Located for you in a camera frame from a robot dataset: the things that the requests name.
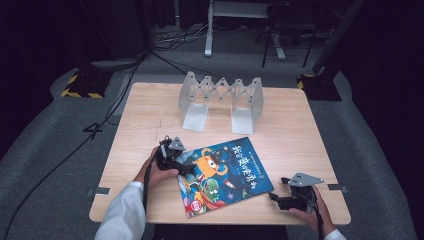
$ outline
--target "person's arm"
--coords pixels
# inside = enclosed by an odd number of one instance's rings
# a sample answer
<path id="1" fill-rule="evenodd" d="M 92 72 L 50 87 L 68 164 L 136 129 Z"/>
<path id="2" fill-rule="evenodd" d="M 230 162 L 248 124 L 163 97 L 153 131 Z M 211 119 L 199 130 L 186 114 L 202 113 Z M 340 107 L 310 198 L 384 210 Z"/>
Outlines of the person's arm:
<path id="1" fill-rule="evenodd" d="M 95 239 L 137 239 L 143 236 L 146 218 L 143 184 L 131 182 L 109 205 Z"/>
<path id="2" fill-rule="evenodd" d="M 346 240 L 346 238 L 337 230 L 336 226 L 331 221 L 330 212 L 328 211 L 327 205 L 321 197 L 320 192 L 315 186 L 312 186 L 315 191 L 315 195 L 317 197 L 317 204 L 319 213 L 321 214 L 323 223 L 323 230 L 325 240 Z M 318 232 L 318 219 L 315 214 L 315 210 L 312 213 L 307 213 L 297 208 L 290 208 L 289 213 L 295 215 L 296 217 L 305 221 L 309 227 Z"/>
<path id="3" fill-rule="evenodd" d="M 129 183 L 109 205 L 105 217 L 97 230 L 95 239 L 137 239 L 140 240 L 146 225 L 143 206 L 144 175 L 156 148 L 145 161 L 133 182 Z M 149 188 L 160 181 L 175 177 L 178 170 L 160 171 L 153 162 L 150 171 Z"/>

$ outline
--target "white sleeve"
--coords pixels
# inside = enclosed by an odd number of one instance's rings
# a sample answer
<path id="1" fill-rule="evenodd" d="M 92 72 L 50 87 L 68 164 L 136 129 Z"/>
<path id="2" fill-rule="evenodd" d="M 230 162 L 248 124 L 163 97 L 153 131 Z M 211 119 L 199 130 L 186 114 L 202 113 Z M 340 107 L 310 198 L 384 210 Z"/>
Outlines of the white sleeve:
<path id="1" fill-rule="evenodd" d="M 327 236 L 325 236 L 324 240 L 346 240 L 346 238 L 342 235 L 342 233 L 335 229 L 331 233 L 329 233 Z"/>
<path id="2" fill-rule="evenodd" d="M 146 215 L 143 184 L 131 182 L 113 199 L 95 239 L 137 239 L 143 237 Z"/>

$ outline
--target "children's book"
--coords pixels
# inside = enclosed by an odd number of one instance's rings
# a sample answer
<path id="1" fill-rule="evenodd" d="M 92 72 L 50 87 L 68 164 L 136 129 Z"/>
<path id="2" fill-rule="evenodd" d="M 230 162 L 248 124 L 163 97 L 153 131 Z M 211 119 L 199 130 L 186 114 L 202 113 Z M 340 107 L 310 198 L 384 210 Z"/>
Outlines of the children's book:
<path id="1" fill-rule="evenodd" d="M 182 153 L 177 161 L 194 164 L 178 176 L 188 218 L 274 190 L 248 137 Z"/>

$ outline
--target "cartoon character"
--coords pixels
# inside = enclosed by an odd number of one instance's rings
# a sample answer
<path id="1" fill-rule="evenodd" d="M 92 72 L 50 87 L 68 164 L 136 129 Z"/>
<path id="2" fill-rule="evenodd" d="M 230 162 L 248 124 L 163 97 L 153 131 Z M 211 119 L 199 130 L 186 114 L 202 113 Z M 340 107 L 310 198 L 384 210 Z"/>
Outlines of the cartoon character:
<path id="1" fill-rule="evenodd" d="M 203 206 L 203 197 L 198 192 L 201 186 L 196 181 L 196 177 L 191 174 L 187 174 L 185 177 L 178 175 L 178 182 L 187 217 L 205 212 L 207 209 L 206 206 Z"/>
<path id="2" fill-rule="evenodd" d="M 223 183 L 231 188 L 235 186 L 228 181 L 228 167 L 220 162 L 219 153 L 212 153 L 209 148 L 202 149 L 202 156 L 199 157 L 194 164 L 196 164 L 195 172 L 198 175 L 200 182 L 209 179 L 215 175 L 223 179 Z"/>
<path id="3" fill-rule="evenodd" d="M 219 207 L 223 207 L 226 205 L 224 201 L 219 200 L 219 184 L 213 179 L 209 178 L 204 181 L 202 186 L 202 191 L 198 192 L 198 198 L 203 206 L 206 206 L 208 209 L 213 210 Z"/>

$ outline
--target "black cable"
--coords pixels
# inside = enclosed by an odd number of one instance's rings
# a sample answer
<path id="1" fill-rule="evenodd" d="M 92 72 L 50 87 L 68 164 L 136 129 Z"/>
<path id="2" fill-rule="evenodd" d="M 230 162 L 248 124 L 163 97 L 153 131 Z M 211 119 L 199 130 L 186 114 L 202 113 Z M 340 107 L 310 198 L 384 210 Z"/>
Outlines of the black cable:
<path id="1" fill-rule="evenodd" d="M 184 44 L 195 42 L 195 41 L 199 40 L 200 38 L 204 38 L 204 37 L 206 37 L 206 36 L 187 37 L 187 35 L 184 35 L 184 36 L 181 36 L 181 37 L 177 38 L 174 41 L 171 41 L 171 43 L 169 44 L 168 47 L 164 48 L 164 47 L 156 46 L 155 47 L 155 50 L 157 50 L 157 51 L 175 50 L 175 49 L 181 47 Z"/>
<path id="2" fill-rule="evenodd" d="M 187 33 L 193 33 L 193 32 L 199 32 L 201 29 L 198 30 L 187 30 Z M 169 34 L 170 33 L 176 33 L 174 34 L 174 36 L 170 37 Z M 178 34 L 181 33 L 181 30 L 178 31 L 167 31 L 167 32 L 156 32 L 154 33 L 155 35 L 160 35 L 162 40 L 168 40 L 168 39 L 172 39 L 178 36 Z"/>
<path id="3" fill-rule="evenodd" d="M 90 15 L 90 13 L 88 12 L 88 9 L 85 7 L 85 5 L 84 5 L 84 3 L 81 1 L 81 0 L 79 0 L 79 3 L 80 3 L 80 5 L 82 6 L 82 8 L 84 9 L 84 12 L 86 13 L 86 15 L 87 15 L 87 17 L 90 19 L 90 22 L 91 22 L 91 24 L 93 25 L 93 27 L 96 29 L 96 31 L 97 31 L 97 33 L 99 34 L 99 36 L 100 36 L 100 38 L 102 39 L 102 41 L 106 44 L 106 46 L 112 51 L 112 52 L 114 52 L 114 53 L 116 53 L 116 54 L 118 54 L 119 56 L 122 56 L 122 57 L 130 57 L 130 58 L 134 58 L 134 57 L 139 57 L 139 55 L 136 55 L 136 56 L 133 56 L 133 55 L 126 55 L 126 54 L 122 54 L 122 53 L 120 53 L 120 52 L 118 52 L 118 51 L 116 51 L 109 43 L 108 43 L 108 41 L 105 39 L 105 37 L 103 36 L 103 33 L 100 31 L 100 29 L 98 28 L 98 26 L 97 26 L 97 24 L 96 24 L 96 22 L 94 21 L 94 19 L 91 17 L 91 15 Z M 193 30 L 193 31 L 195 31 L 196 33 L 193 35 L 193 36 L 195 36 L 198 32 L 203 32 L 204 31 L 204 29 L 205 29 L 205 27 L 202 27 L 201 29 L 199 29 L 199 30 Z M 178 34 L 180 34 L 181 33 L 181 31 L 178 31 L 177 32 L 177 34 L 175 34 L 174 35 L 174 37 L 173 38 L 175 38 L 176 36 L 178 36 Z M 171 42 L 170 43 L 170 45 L 169 45 L 169 47 L 167 47 L 167 48 L 162 48 L 162 47 L 155 47 L 155 49 L 156 50 L 158 50 L 158 51 L 166 51 L 166 50 L 175 50 L 175 49 L 177 49 L 177 48 L 179 48 L 181 45 L 183 45 L 183 44 L 185 44 L 185 43 L 190 43 L 189 41 L 187 41 L 187 40 L 185 40 L 185 38 L 188 36 L 188 33 L 185 33 L 183 36 L 181 36 L 181 37 L 179 37 L 176 41 L 173 41 L 173 42 Z M 178 42 L 179 42 L 179 40 L 181 40 L 181 39 L 184 39 L 184 42 L 182 42 L 182 43 L 180 43 L 179 45 L 177 45 L 176 47 L 174 47 L 174 48 L 172 48 L 175 44 L 177 44 Z"/>
<path id="4" fill-rule="evenodd" d="M 218 76 L 218 75 L 216 75 L 216 74 L 213 74 L 213 73 L 211 73 L 211 72 L 209 72 L 209 71 L 206 71 L 206 70 L 204 70 L 204 69 L 201 69 L 201 68 L 192 67 L 192 66 L 190 66 L 190 65 L 187 65 L 187 64 L 184 64 L 184 63 L 175 62 L 175 61 L 172 61 L 172 60 L 170 60 L 170 59 L 166 59 L 166 60 L 167 60 L 167 61 L 170 61 L 171 63 L 174 63 L 174 64 L 183 65 L 183 66 L 186 66 L 186 67 L 189 67 L 189 68 L 193 68 L 193 69 L 196 69 L 196 70 L 199 70 L 199 71 L 205 72 L 205 73 L 209 73 L 210 75 L 215 76 L 215 77 L 217 77 L 218 79 L 221 79 L 221 78 L 222 78 L 222 77 L 220 77 L 220 76 Z"/>
<path id="5" fill-rule="evenodd" d="M 222 77 L 220 77 L 220 76 L 218 76 L 218 75 L 216 75 L 216 74 L 213 74 L 213 73 L 211 73 L 211 72 L 209 72 L 209 71 L 207 71 L 207 70 L 204 70 L 204 69 L 201 69 L 201 68 L 192 67 L 192 66 L 187 65 L 187 64 L 184 64 L 184 63 L 178 63 L 178 62 L 175 62 L 175 61 L 173 61 L 173 60 L 163 58 L 163 57 L 159 56 L 158 54 L 156 54 L 155 52 L 151 52 L 151 53 L 152 53 L 155 57 L 157 57 L 157 58 L 161 59 L 162 61 L 164 61 L 164 62 L 168 63 L 169 65 L 173 66 L 173 67 L 174 67 L 174 68 L 176 68 L 178 71 L 182 72 L 184 75 L 187 75 L 187 72 L 184 72 L 182 69 L 178 68 L 178 67 L 177 67 L 177 66 L 175 66 L 174 64 L 183 65 L 183 66 L 186 66 L 186 67 L 189 67 L 189 68 L 192 68 L 192 69 L 196 69 L 196 70 L 199 70 L 199 71 L 202 71 L 202 72 L 205 72 L 205 73 L 209 73 L 210 75 L 215 76 L 215 77 L 217 77 L 218 79 L 221 79 L 221 78 L 222 78 Z"/>
<path id="6" fill-rule="evenodd" d="M 174 67 L 175 69 L 177 69 L 178 71 L 180 71 L 182 74 L 187 75 L 187 72 L 184 72 L 183 70 L 181 70 L 179 67 L 175 66 L 174 64 L 172 64 L 171 62 L 169 62 L 168 60 L 166 60 L 165 58 L 157 55 L 155 52 L 150 51 L 155 57 L 163 60 L 164 62 L 168 63 L 169 65 L 171 65 L 172 67 Z"/>
<path id="7" fill-rule="evenodd" d="M 152 164 L 154 162 L 155 158 L 152 157 L 150 159 L 149 165 L 146 168 L 146 172 L 144 173 L 144 191 L 143 191 L 143 206 L 144 206 L 144 212 L 147 213 L 147 195 L 148 195 L 148 189 L 149 189 L 149 180 L 150 180 L 150 171 L 152 170 Z"/>
<path id="8" fill-rule="evenodd" d="M 134 76 L 135 71 L 137 70 L 138 66 L 140 66 L 141 61 L 131 70 L 130 73 L 130 80 L 128 82 L 131 82 L 132 77 Z M 18 205 L 18 207 L 15 209 L 12 217 L 9 220 L 9 223 L 6 227 L 6 231 L 3 235 L 3 240 L 7 239 L 7 236 L 9 235 L 9 231 L 10 228 L 12 227 L 12 223 L 15 220 L 16 215 L 18 214 L 19 210 L 21 209 L 21 207 L 24 205 L 24 203 L 26 202 L 26 200 L 31 196 L 31 194 L 54 172 L 56 171 L 56 169 L 58 169 L 60 166 L 62 166 L 65 162 L 67 162 L 82 146 L 84 146 L 84 144 L 86 144 L 88 142 L 88 140 L 91 139 L 91 137 L 97 133 L 97 131 L 108 121 L 108 119 L 113 115 L 113 113 L 116 111 L 116 109 L 118 108 L 119 104 L 115 106 L 115 108 L 111 111 L 111 113 L 109 115 L 106 116 L 106 118 L 103 120 L 103 122 L 101 122 L 95 129 L 94 131 L 86 138 L 84 139 L 84 141 L 82 141 L 70 154 L 68 154 L 62 161 L 59 162 L 59 164 L 57 164 L 52 170 L 50 170 L 23 198 L 23 200 L 20 202 L 20 204 Z"/>
<path id="9" fill-rule="evenodd" d="M 201 32 L 203 32 L 202 29 L 191 30 L 191 31 L 187 31 L 186 33 L 184 33 L 183 36 L 178 36 L 181 33 L 181 31 L 178 31 L 178 33 L 175 34 L 172 37 L 169 36 L 169 34 L 166 33 L 166 32 L 165 33 L 155 33 L 156 35 L 159 35 L 159 37 L 156 37 L 155 38 L 155 43 L 156 44 L 162 44 L 162 43 L 174 42 L 174 41 L 181 41 L 181 40 L 183 40 L 185 42 L 189 42 L 190 39 L 193 39 L 193 38 L 202 38 L 202 37 L 205 37 L 206 36 L 206 35 L 204 35 L 204 36 L 196 37 L 196 35 L 198 33 L 201 33 Z"/>
<path id="10" fill-rule="evenodd" d="M 117 124 L 117 123 L 113 123 L 113 122 L 110 122 L 109 121 L 109 118 L 110 118 L 110 116 L 113 114 L 111 114 L 109 117 L 108 117 L 108 115 L 109 115 L 109 112 L 110 112 L 110 110 L 113 108 L 113 106 L 115 106 L 116 105 L 116 108 L 118 108 L 118 106 L 121 104 L 121 102 L 122 102 L 122 100 L 124 99 L 124 96 L 125 96 L 125 94 L 127 93 L 127 91 L 128 91 L 128 89 L 129 89 L 129 87 L 130 87 L 130 85 L 131 85 L 131 82 L 132 82 L 132 76 L 134 75 L 134 73 L 135 73 L 135 70 L 138 68 L 138 65 L 140 65 L 140 63 L 142 62 L 142 61 L 144 61 L 144 59 L 145 59 L 145 57 L 146 57 L 146 54 L 147 54 L 147 52 L 143 52 L 142 53 L 142 56 L 141 56 L 141 58 L 140 58 L 140 61 L 139 62 L 137 62 L 137 67 L 135 68 L 135 69 L 133 69 L 133 70 L 131 70 L 130 71 L 130 75 L 129 75 L 129 78 L 128 78 L 128 83 L 127 83 L 127 85 L 125 86 L 125 88 L 122 90 L 122 92 L 118 95 L 118 97 L 116 98 L 116 100 L 115 100 L 115 102 L 109 107 L 109 109 L 107 110 L 107 112 L 106 112 L 106 121 L 107 121 L 107 123 L 109 123 L 109 124 L 111 124 L 111 125 L 114 125 L 114 126 L 118 126 L 119 124 Z"/>
<path id="11" fill-rule="evenodd" d="M 322 216 L 319 213 L 318 206 L 314 207 L 314 210 L 318 219 L 318 240 L 324 240 L 324 220 L 322 220 Z"/>

